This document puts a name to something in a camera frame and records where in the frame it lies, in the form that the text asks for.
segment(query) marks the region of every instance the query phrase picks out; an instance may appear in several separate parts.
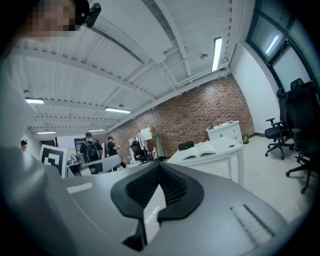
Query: laptop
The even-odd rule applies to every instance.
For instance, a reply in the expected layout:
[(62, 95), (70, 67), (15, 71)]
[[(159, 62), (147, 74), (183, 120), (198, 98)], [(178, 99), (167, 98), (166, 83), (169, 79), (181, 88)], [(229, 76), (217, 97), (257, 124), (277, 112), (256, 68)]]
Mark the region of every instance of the laptop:
[(194, 146), (195, 146), (194, 142), (193, 141), (189, 141), (189, 142), (186, 142), (186, 143), (179, 144), (178, 145), (178, 149), (179, 149), (179, 151), (188, 150), (188, 149), (190, 149), (190, 148), (192, 148)]

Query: white floor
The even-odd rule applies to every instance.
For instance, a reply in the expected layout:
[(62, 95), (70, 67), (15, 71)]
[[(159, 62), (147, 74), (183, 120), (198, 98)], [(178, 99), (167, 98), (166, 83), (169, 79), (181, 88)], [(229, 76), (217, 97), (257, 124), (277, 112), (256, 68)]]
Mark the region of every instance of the white floor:
[[(318, 177), (311, 173), (308, 189), (302, 195), (301, 189), (306, 184), (307, 171), (293, 172), (290, 177), (286, 177), (289, 169), (300, 166), (294, 157), (298, 153), (284, 148), (285, 159), (281, 160), (280, 150), (275, 149), (265, 157), (269, 143), (273, 141), (254, 136), (249, 139), (249, 144), (244, 145), (244, 188), (271, 205), (289, 223), (312, 206)], [(232, 167), (236, 164), (235, 157), (232, 159)], [(228, 177), (227, 163), (209, 163), (192, 168)], [(237, 173), (232, 173), (232, 179), (238, 180)]]

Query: white cloth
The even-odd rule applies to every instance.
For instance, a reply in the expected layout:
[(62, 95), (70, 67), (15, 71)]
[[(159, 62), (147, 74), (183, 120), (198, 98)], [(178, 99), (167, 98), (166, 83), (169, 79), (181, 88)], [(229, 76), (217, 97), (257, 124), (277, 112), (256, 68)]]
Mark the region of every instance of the white cloth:
[(152, 150), (152, 156), (153, 156), (153, 159), (158, 159), (159, 158), (158, 150), (157, 150), (156, 146)]
[(136, 140), (139, 141), (140, 147), (141, 147), (142, 150), (146, 150), (146, 151), (149, 150), (148, 149), (148, 142), (145, 141), (145, 140), (142, 140), (140, 132), (136, 135)]
[(141, 139), (143, 141), (151, 140), (152, 139), (152, 134), (151, 134), (150, 127), (141, 130), (140, 131), (140, 136), (141, 136)]

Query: open book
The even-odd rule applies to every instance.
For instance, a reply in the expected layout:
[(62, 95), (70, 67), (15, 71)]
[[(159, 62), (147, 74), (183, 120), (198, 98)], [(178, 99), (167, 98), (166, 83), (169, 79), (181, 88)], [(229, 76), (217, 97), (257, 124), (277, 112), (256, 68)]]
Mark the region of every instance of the open book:
[(190, 160), (192, 158), (201, 158), (207, 155), (215, 154), (215, 148), (209, 143), (199, 143), (187, 150), (178, 151), (174, 161)]

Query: window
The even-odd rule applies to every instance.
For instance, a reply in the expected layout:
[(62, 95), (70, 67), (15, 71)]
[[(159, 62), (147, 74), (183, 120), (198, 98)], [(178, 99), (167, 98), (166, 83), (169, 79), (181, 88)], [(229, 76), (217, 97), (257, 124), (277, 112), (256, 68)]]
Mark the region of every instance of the window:
[(259, 17), (251, 41), (265, 61), (270, 61), (285, 42), (284, 35), (263, 17)]

